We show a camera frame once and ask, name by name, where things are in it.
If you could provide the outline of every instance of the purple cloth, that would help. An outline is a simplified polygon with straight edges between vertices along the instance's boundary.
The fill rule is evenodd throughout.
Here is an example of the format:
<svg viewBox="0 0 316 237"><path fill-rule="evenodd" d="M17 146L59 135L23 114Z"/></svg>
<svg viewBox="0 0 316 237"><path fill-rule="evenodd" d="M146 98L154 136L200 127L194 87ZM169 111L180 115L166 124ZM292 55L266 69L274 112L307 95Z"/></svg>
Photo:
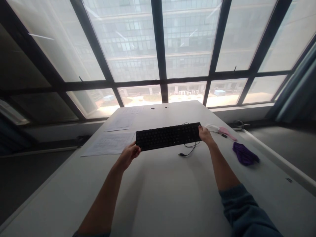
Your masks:
<svg viewBox="0 0 316 237"><path fill-rule="evenodd" d="M258 156L249 151L243 144L234 142L233 151L236 153L239 162L244 166L253 165L254 161L260 163Z"/></svg>

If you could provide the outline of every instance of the person's left hand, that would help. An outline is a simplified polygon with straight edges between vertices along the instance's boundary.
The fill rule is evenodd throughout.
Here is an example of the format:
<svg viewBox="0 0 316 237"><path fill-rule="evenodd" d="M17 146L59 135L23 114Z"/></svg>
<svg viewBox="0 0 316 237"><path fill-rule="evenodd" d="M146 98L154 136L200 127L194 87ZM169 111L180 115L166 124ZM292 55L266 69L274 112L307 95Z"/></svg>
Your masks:
<svg viewBox="0 0 316 237"><path fill-rule="evenodd" d="M115 165L121 168L123 171L126 170L129 165L132 163L132 160L139 156L141 153L141 148L136 145L136 141L126 146L122 151L122 154L119 156Z"/></svg>

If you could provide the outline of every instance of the keyboard cable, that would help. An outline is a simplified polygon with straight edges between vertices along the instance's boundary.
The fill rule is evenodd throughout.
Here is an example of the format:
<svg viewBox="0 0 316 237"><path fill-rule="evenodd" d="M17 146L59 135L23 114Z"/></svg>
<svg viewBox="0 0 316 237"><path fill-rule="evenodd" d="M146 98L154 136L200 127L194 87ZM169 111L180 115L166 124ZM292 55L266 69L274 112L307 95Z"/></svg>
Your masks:
<svg viewBox="0 0 316 237"><path fill-rule="evenodd" d="M194 148L195 148L199 143L200 143L200 141L199 141L198 143L195 142L195 144L192 145L192 146L186 146L186 145L184 144L185 147L188 147L188 148L193 147L193 149L192 149L191 152L190 152L189 154L187 154L187 155L186 155L186 154L183 154L183 153L179 153L178 155L179 155L179 156L183 156L183 157L190 155L190 154L192 153L192 151L194 150Z"/></svg>

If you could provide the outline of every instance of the hand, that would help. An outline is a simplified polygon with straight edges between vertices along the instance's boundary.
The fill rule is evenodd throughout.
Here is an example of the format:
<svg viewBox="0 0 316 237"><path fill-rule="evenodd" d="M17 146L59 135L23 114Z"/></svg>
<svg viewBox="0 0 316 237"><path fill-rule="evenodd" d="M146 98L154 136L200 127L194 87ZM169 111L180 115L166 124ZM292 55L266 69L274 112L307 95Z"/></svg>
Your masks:
<svg viewBox="0 0 316 237"><path fill-rule="evenodd" d="M126 146L122 151L122 154L119 156L118 160L116 161L114 167L118 167L123 171L126 170L129 165L132 163L132 160L139 156L141 153L141 148L136 145L136 141L131 143L130 145Z"/></svg>
<svg viewBox="0 0 316 237"><path fill-rule="evenodd" d="M211 136L210 131L206 127L199 126L198 130L198 134L203 142L205 142L207 145L216 144Z"/></svg>

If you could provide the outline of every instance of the pink brush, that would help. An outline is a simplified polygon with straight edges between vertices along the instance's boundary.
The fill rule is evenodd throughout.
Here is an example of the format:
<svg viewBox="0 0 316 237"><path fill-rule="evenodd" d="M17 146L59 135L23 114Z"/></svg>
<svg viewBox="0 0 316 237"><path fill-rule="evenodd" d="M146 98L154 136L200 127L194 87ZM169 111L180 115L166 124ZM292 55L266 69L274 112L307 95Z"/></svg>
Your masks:
<svg viewBox="0 0 316 237"><path fill-rule="evenodd" d="M229 131L227 130L227 128L220 127L219 130L218 130L218 132L229 136L229 137L230 137L232 140L234 140L234 141L237 141L237 139L234 138L234 137L229 133Z"/></svg>

